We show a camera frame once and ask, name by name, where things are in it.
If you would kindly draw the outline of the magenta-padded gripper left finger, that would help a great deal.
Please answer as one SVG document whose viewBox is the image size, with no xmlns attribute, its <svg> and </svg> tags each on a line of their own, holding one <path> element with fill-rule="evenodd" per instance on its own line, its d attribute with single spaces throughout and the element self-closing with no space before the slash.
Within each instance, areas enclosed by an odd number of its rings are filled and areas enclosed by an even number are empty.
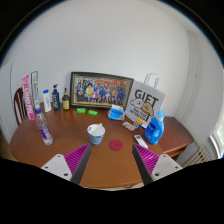
<svg viewBox="0 0 224 224">
<path fill-rule="evenodd" d="M 56 154 L 42 169 L 79 185 L 91 154 L 89 143 L 66 155 Z"/>
</svg>

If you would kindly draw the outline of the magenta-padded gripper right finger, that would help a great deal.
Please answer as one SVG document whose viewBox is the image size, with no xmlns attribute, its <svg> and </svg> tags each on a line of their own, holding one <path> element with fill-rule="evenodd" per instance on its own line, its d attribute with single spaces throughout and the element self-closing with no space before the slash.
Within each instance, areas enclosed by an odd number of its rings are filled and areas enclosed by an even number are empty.
<svg viewBox="0 0 224 224">
<path fill-rule="evenodd" d="M 167 154 L 158 155 L 138 144 L 133 144 L 132 154 L 144 185 L 150 184 L 182 169 L 182 167 Z"/>
</svg>

